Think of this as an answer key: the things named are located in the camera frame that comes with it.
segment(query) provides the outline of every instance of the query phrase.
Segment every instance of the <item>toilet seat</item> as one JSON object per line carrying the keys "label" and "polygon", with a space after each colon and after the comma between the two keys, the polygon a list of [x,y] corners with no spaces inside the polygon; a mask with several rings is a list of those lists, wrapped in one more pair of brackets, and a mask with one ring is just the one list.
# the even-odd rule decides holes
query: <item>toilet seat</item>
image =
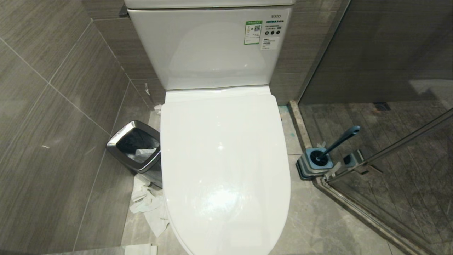
{"label": "toilet seat", "polygon": [[192,255],[268,255],[290,200],[274,96],[166,101],[161,130],[165,205],[184,249]]}

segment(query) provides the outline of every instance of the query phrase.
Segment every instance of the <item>toilet brush handle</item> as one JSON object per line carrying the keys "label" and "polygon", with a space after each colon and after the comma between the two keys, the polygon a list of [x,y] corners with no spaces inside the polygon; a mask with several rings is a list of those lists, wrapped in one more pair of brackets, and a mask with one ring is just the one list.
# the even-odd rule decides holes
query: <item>toilet brush handle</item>
{"label": "toilet brush handle", "polygon": [[360,131],[360,126],[353,126],[353,127],[350,127],[348,130],[346,130],[342,135],[341,137],[336,140],[329,148],[327,148],[326,151],[324,151],[324,153],[322,153],[319,157],[317,157],[316,159],[320,160],[321,158],[323,158],[324,156],[326,156],[329,152],[331,152],[333,149],[335,149],[336,147],[338,147],[340,144],[342,144],[344,141],[348,140],[349,138],[355,136],[357,133],[359,133]]}

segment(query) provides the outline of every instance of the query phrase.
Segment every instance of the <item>stainless steel trash can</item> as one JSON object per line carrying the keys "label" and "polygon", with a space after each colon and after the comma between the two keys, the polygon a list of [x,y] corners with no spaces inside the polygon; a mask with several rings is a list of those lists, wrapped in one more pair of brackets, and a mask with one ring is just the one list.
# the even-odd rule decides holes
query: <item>stainless steel trash can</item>
{"label": "stainless steel trash can", "polygon": [[160,133],[134,120],[120,129],[106,149],[123,165],[162,188]]}

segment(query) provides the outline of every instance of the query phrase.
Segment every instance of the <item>shower floor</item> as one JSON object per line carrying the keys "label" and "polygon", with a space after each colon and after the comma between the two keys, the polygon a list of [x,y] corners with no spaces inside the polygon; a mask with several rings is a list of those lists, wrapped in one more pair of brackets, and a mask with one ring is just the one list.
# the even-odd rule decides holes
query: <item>shower floor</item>
{"label": "shower floor", "polygon": [[[361,126],[331,153],[335,162],[356,149],[367,158],[446,111],[438,101],[388,105],[390,110],[380,111],[372,103],[302,105],[300,110],[314,146],[329,145],[350,126]],[[453,254],[452,141],[450,123],[375,163],[382,173],[353,172],[333,186],[402,235],[436,254]]]}

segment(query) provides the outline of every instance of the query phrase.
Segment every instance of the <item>toilet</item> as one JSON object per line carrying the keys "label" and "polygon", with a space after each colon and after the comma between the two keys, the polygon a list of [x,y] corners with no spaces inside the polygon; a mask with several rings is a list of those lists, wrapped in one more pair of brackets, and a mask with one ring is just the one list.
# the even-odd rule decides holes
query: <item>toilet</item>
{"label": "toilet", "polygon": [[166,90],[161,163],[170,226],[190,255],[268,255],[290,176],[269,89],[294,0],[125,0]]}

